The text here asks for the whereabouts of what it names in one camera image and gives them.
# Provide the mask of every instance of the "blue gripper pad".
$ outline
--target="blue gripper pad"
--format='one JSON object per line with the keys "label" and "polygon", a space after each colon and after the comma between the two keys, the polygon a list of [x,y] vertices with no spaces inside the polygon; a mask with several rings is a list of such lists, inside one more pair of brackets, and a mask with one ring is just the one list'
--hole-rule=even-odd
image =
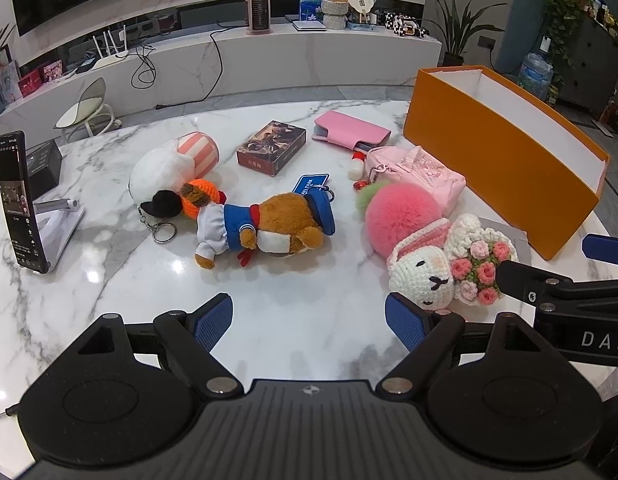
{"label": "blue gripper pad", "polygon": [[590,260],[618,265],[618,238],[586,235],[582,240],[582,252]]}
{"label": "blue gripper pad", "polygon": [[193,336],[207,352],[210,352],[231,326],[232,320],[233,301],[231,301],[230,296],[226,296],[212,307],[209,312],[196,320],[193,328]]}
{"label": "blue gripper pad", "polygon": [[426,333],[422,320],[393,294],[389,294],[384,302],[384,316],[389,328],[409,352],[424,340]]}

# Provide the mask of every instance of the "cabinet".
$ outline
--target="cabinet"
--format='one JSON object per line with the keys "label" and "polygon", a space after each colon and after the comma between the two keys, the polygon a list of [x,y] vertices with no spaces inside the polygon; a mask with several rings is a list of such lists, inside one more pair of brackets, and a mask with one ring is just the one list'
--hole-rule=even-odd
{"label": "cabinet", "polygon": [[587,108],[597,119],[614,94],[618,46],[602,25],[587,16],[571,52],[574,66],[564,75],[560,98]]}

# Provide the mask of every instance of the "water bottle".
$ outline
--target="water bottle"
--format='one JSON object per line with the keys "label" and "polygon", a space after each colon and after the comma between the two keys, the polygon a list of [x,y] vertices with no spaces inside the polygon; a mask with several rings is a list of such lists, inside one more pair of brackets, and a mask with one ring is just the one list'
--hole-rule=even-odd
{"label": "water bottle", "polygon": [[540,101],[544,101],[549,92],[551,79],[553,79],[553,66],[538,54],[528,53],[520,67],[518,84]]}

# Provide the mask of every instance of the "screw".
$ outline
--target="screw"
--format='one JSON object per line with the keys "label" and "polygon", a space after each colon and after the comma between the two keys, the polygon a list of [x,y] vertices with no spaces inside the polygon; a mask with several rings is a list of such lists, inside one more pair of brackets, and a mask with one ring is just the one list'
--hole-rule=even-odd
{"label": "screw", "polygon": [[405,394],[413,388],[413,383],[403,377],[390,377],[382,382],[382,389],[390,394]]}
{"label": "screw", "polygon": [[238,381],[230,377],[214,377],[206,382],[206,387],[214,394],[230,394],[238,387]]}

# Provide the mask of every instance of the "space heater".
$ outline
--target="space heater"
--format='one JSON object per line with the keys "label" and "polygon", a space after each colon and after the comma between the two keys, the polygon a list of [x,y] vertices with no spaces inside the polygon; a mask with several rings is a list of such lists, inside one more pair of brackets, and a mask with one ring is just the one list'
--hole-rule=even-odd
{"label": "space heater", "polygon": [[271,0],[247,0],[249,34],[271,32]]}

